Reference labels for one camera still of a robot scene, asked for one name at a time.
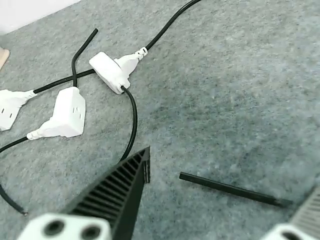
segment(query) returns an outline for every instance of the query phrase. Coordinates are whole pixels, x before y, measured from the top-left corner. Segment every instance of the cord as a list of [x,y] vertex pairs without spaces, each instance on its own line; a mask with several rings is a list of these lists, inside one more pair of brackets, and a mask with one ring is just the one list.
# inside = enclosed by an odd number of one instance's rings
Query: cord
[[145,47],[148,51],[155,45],[155,43],[162,37],[162,35],[168,30],[168,28],[171,26],[171,24],[174,23],[174,21],[188,8],[193,6],[194,4],[200,2],[201,0],[191,0],[186,5],[181,7],[172,17],[171,19],[166,23],[166,25],[161,29],[161,31],[152,39],[152,41]]
[[[0,149],[0,153],[2,153],[3,151],[14,147],[15,145],[18,145],[20,143],[23,143],[25,141],[27,141],[28,138],[25,136],[17,141],[14,141],[6,146],[4,146],[3,148]],[[0,196],[11,206],[13,207],[17,212],[21,213],[24,216],[28,215],[28,212],[26,212],[21,206],[19,206],[15,201],[13,201],[8,194],[5,192],[5,190],[3,189],[3,187],[0,184]]]
[[[95,70],[90,69],[90,70],[78,73],[76,76],[77,76],[77,78],[82,78],[84,76],[87,76],[87,75],[90,75],[90,74],[94,74],[94,73],[95,73]],[[40,87],[40,88],[34,90],[33,93],[38,94],[38,93],[44,92],[44,91],[52,89],[53,87],[58,86],[60,84],[67,83],[67,82],[69,82],[71,80],[73,80],[73,76],[68,76],[68,77],[62,78],[62,79],[60,79],[58,81],[54,81],[52,83],[49,83],[48,85],[45,85],[43,87]]]
[[77,72],[76,72],[76,61],[80,54],[86,49],[86,47],[89,45],[89,43],[92,41],[92,39],[95,37],[95,35],[98,33],[98,29],[94,29],[93,32],[90,34],[88,39],[84,42],[84,44],[80,47],[80,49],[75,53],[75,55],[72,58],[71,61],[71,69],[72,69],[72,78],[73,78],[73,86],[78,86],[78,79],[77,79]]
[[124,154],[122,155],[122,157],[120,159],[120,162],[125,160],[128,157],[128,155],[134,145],[136,135],[137,135],[137,129],[138,129],[138,111],[137,111],[137,105],[136,105],[136,101],[134,99],[134,96],[132,96],[131,92],[128,89],[126,89],[124,86],[121,86],[121,89],[128,95],[128,97],[130,98],[130,101],[132,103],[133,125],[132,125],[132,133],[131,133],[129,144],[126,147],[126,150],[124,151]]

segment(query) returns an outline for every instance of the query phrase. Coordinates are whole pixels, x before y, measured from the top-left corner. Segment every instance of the white connector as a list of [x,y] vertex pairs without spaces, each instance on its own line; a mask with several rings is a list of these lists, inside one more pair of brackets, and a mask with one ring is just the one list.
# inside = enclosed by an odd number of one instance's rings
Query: white connector
[[100,78],[116,94],[122,94],[125,88],[130,87],[129,76],[136,69],[138,62],[148,54],[148,50],[143,47],[133,54],[125,55],[119,59],[112,60],[106,53],[99,52],[89,60],[90,65]]
[[77,87],[69,87],[59,92],[52,117],[42,126],[27,134],[29,140],[48,137],[75,137],[84,132],[86,100]]
[[0,131],[11,129],[20,108],[35,96],[37,96],[37,94],[35,94],[33,90],[0,90]]
[[45,213],[32,219],[17,240],[112,240],[107,220],[98,217]]

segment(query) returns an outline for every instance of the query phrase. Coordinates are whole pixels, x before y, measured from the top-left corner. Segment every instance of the white wall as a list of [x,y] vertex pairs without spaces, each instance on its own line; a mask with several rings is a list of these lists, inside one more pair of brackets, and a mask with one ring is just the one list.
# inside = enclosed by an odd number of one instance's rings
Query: white wall
[[0,35],[17,30],[80,0],[0,0]]

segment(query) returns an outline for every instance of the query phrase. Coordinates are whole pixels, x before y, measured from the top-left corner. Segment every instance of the electrical plug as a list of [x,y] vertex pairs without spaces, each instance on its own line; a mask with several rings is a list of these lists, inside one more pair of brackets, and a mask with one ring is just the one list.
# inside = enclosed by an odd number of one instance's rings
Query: electrical plug
[[61,90],[55,100],[52,117],[40,128],[27,134],[29,140],[48,137],[75,137],[84,132],[86,100],[77,87]]
[[0,90],[0,131],[11,129],[20,108],[37,94],[30,91]]
[[89,63],[109,88],[116,94],[122,94],[124,91],[121,86],[126,89],[130,87],[130,74],[136,69],[138,62],[147,54],[148,50],[143,47],[133,54],[112,60],[111,57],[101,51],[91,58]]

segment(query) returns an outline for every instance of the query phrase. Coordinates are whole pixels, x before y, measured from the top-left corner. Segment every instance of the black plastic rod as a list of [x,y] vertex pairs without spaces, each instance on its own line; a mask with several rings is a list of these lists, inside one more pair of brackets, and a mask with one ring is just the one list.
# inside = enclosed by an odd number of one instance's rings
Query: black plastic rod
[[192,174],[185,173],[185,172],[180,173],[179,179],[185,180],[185,181],[188,181],[188,182],[191,182],[194,184],[199,184],[199,185],[211,188],[211,189],[216,189],[216,190],[228,193],[228,194],[236,195],[236,196],[243,197],[246,199],[251,199],[251,200],[254,200],[257,202],[261,202],[264,204],[270,204],[270,205],[278,206],[278,207],[282,207],[282,208],[285,208],[288,205],[292,204],[292,201],[290,201],[290,200],[277,199],[277,198],[270,196],[270,195],[266,195],[266,194],[255,192],[255,191],[250,191],[247,189],[228,185],[228,184],[218,182],[218,181],[213,181],[208,178],[203,178],[203,177],[192,175]]

